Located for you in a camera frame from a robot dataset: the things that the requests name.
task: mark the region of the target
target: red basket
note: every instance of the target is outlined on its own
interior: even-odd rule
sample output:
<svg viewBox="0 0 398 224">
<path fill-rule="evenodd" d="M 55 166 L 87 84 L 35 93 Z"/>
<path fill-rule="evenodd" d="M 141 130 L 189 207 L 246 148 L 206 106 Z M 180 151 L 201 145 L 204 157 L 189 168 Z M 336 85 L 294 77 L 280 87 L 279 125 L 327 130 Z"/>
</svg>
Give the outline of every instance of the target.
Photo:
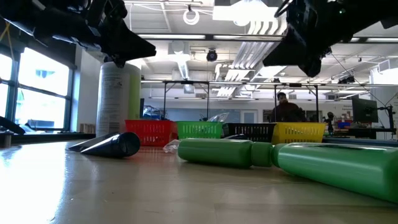
<svg viewBox="0 0 398 224">
<path fill-rule="evenodd" d="M 126 129 L 138 135 L 141 146 L 165 146 L 177 139 L 177 124 L 173 121 L 125 120 Z"/>
</svg>

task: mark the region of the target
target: black basket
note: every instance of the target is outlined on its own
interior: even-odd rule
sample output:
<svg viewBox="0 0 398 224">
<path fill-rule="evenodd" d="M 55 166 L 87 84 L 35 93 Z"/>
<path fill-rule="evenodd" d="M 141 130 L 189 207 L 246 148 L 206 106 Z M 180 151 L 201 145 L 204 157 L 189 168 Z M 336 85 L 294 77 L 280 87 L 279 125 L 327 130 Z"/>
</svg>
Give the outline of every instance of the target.
<svg viewBox="0 0 398 224">
<path fill-rule="evenodd" d="M 241 124 L 227 123 L 223 125 L 224 137 L 244 134 L 249 140 L 257 142 L 271 142 L 276 123 Z"/>
</svg>

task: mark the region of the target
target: man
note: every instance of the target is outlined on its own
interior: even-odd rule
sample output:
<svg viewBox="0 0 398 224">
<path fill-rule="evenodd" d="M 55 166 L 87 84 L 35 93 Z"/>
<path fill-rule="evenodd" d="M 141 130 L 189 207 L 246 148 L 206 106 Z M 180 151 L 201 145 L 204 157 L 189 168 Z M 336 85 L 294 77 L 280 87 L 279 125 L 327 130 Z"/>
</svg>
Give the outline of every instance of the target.
<svg viewBox="0 0 398 224">
<path fill-rule="evenodd" d="M 277 122 L 302 122 L 306 121 L 304 112 L 294 103 L 289 103 L 285 93 L 278 93 L 279 105 L 272 110 L 271 122 L 275 122 L 275 113 Z"/>
</svg>

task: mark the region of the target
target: window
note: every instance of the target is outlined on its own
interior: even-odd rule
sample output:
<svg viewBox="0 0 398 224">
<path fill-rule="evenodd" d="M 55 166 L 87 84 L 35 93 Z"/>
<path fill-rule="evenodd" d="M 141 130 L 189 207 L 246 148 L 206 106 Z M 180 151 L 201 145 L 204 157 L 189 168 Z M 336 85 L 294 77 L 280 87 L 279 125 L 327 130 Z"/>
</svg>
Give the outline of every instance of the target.
<svg viewBox="0 0 398 224">
<path fill-rule="evenodd" d="M 0 52 L 0 116 L 38 131 L 68 130 L 71 70 L 29 48 L 14 59 L 9 48 Z"/>
<path fill-rule="evenodd" d="M 66 96 L 69 68 L 32 49 L 21 54 L 18 81 L 20 84 Z"/>
<path fill-rule="evenodd" d="M 17 78 L 15 123 L 29 124 L 32 129 L 67 129 L 70 76 L 66 65 L 25 48 Z"/>
<path fill-rule="evenodd" d="M 8 86 L 0 84 L 0 116 L 6 116 Z"/>
<path fill-rule="evenodd" d="M 0 116 L 6 117 L 8 82 L 11 79 L 12 59 L 0 54 Z"/>
<path fill-rule="evenodd" d="M 65 99 L 18 88 L 15 121 L 36 128 L 63 128 Z"/>
<path fill-rule="evenodd" d="M 11 79 L 12 59 L 0 54 L 0 78 L 3 80 Z"/>
</svg>

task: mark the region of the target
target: clear plastic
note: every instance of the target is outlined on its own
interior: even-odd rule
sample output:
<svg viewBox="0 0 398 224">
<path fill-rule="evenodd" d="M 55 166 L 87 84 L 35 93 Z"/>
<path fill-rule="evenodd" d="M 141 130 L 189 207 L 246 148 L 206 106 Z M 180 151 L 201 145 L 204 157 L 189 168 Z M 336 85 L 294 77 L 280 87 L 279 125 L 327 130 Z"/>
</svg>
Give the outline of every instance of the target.
<svg viewBox="0 0 398 224">
<path fill-rule="evenodd" d="M 176 153 L 178 149 L 178 145 L 180 144 L 180 140 L 170 141 L 167 145 L 163 147 L 163 151 L 166 153 Z"/>
<path fill-rule="evenodd" d="M 227 119 L 229 113 L 221 113 L 218 114 L 216 116 L 212 116 L 209 120 L 210 122 L 225 122 L 225 120 Z"/>
</svg>

